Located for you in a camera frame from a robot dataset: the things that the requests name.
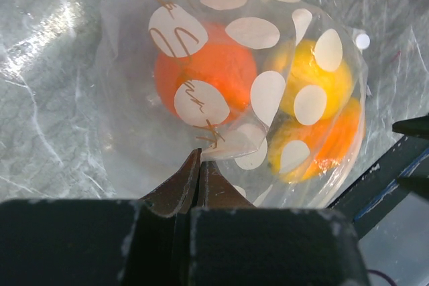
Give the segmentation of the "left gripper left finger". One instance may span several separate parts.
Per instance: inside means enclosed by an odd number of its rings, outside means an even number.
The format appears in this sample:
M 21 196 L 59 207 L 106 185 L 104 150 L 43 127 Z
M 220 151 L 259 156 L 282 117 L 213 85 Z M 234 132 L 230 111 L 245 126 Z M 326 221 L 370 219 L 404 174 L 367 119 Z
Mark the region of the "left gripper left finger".
M 185 285 L 200 154 L 140 199 L 2 202 L 1 284 Z

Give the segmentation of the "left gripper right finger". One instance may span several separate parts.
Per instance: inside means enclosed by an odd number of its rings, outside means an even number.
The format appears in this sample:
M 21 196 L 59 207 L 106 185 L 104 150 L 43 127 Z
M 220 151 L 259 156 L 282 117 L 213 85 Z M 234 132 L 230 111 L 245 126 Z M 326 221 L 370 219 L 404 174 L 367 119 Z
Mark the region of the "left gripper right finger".
M 332 209 L 256 208 L 209 161 L 190 213 L 189 285 L 367 285 L 357 234 Z

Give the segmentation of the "orange yellow fake mango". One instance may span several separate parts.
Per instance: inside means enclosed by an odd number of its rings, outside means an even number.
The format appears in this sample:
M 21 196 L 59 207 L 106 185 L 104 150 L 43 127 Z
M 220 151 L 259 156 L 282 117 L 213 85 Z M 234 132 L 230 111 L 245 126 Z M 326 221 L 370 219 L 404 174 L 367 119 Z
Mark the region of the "orange yellow fake mango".
M 336 119 L 320 120 L 310 126 L 288 119 L 277 129 L 268 147 L 267 160 L 271 171 L 285 182 L 299 182 L 339 166 L 357 134 L 360 116 L 360 102 L 351 98 Z M 298 161 L 296 167 L 281 173 L 280 170 L 284 167 L 281 164 L 282 153 L 295 141 L 307 146 L 306 154 L 312 157 L 312 161 L 302 175 L 298 175 L 299 167 L 307 162 L 306 156 Z

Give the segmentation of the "polka dot zip bag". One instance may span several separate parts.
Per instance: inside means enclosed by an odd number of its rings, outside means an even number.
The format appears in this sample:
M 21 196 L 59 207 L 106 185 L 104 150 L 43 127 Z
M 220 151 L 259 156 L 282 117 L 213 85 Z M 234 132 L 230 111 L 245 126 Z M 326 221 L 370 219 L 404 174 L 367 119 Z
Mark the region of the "polka dot zip bag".
M 191 151 L 253 205 L 323 208 L 365 134 L 357 31 L 303 0 L 103 0 L 104 164 L 140 197 Z

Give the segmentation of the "orange fake orange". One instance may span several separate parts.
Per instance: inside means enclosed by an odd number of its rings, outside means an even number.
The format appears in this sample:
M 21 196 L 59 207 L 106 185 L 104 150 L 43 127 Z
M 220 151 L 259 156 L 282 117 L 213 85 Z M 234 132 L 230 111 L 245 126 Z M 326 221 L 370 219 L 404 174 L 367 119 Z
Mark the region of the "orange fake orange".
M 250 90 L 257 76 L 257 64 L 253 54 L 246 47 L 232 40 L 224 25 L 205 23 L 208 42 L 190 62 L 180 58 L 184 67 L 175 59 L 160 53 L 155 64 L 155 84 L 164 106 L 177 115 L 174 95 L 187 80 L 199 80 L 214 86 L 223 95 L 230 108 L 223 123 L 236 119 L 250 103 Z

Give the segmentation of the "yellow fake lemon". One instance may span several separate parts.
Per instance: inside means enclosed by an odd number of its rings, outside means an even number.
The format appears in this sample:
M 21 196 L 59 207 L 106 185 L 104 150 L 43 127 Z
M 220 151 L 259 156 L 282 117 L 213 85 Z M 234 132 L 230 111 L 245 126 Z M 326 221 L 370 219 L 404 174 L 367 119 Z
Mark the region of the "yellow fake lemon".
M 302 40 L 292 52 L 292 42 L 285 42 L 263 65 L 265 70 L 289 72 L 280 108 L 302 125 L 335 116 L 354 87 L 346 62 L 342 61 L 334 72 L 327 72 L 316 63 L 315 45 L 314 40 Z

